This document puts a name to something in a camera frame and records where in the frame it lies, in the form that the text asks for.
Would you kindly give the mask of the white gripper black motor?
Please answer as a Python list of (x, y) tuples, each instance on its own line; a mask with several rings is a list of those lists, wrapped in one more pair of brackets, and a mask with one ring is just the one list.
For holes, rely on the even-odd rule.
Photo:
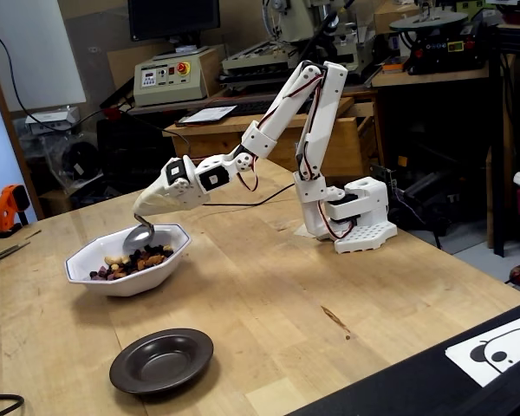
[(171, 158), (164, 171), (167, 181), (164, 197), (171, 207), (192, 207), (210, 202), (210, 196), (198, 182), (196, 166), (190, 157)]

